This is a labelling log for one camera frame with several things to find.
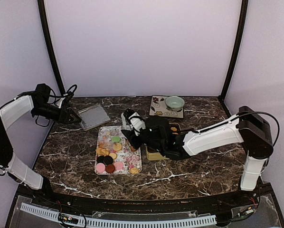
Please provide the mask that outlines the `floral cookie tray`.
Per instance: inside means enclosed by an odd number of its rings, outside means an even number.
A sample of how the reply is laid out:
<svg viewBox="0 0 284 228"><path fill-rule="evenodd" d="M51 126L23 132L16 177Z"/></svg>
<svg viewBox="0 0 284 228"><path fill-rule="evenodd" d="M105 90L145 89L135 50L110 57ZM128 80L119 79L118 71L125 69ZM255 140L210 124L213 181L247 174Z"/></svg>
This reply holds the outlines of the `floral cookie tray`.
<svg viewBox="0 0 284 228"><path fill-rule="evenodd" d="M139 173L142 171L142 156L141 150L132 151L127 139L121 132L121 126L104 126L101 127L97 138L97 148L95 150L95 167L97 165L96 159L98 156L111 156L114 160L113 164L120 161L124 164L122 170L115 170L114 173L95 173L98 175L113 175L113 174L131 174L130 168L138 168ZM121 138L119 143L112 142L113 136Z"/></svg>

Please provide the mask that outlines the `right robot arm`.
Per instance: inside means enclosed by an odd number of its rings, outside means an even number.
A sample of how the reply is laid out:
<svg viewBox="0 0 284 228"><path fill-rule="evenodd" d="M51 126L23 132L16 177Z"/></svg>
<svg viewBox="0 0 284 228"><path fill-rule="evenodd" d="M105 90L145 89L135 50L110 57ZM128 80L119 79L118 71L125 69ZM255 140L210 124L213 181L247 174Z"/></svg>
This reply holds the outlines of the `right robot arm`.
<svg viewBox="0 0 284 228"><path fill-rule="evenodd" d="M224 145L241 143L247 150L247 158L241 176L240 190L232 196L237 206L243 206L251 198L258 178L268 158L274 151L268 121L263 112L255 112L248 106L228 119L200 130L172 131L169 121L151 116L143 119L137 112L127 109L121 114L122 134L134 149L145 145L171 160L184 160Z"/></svg>

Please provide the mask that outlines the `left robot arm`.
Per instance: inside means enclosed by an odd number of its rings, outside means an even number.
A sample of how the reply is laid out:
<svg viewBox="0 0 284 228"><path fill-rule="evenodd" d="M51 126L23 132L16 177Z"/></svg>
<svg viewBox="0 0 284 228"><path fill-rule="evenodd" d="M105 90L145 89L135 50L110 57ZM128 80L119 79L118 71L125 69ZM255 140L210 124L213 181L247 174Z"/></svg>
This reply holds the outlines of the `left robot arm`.
<svg viewBox="0 0 284 228"><path fill-rule="evenodd" d="M72 85L65 94L58 96L50 86L38 84L33 91L23 92L0 107L0 176L8 174L30 189L40 191L38 199L47 207L57 203L57 196L51 192L50 181L33 171L24 158L29 149L34 150L40 144L40 140L31 142L40 133L25 132L34 129L28 123L28 115L35 118L36 124L40 117L49 123L80 123L81 118L69 103L76 90L77 85Z"/></svg>

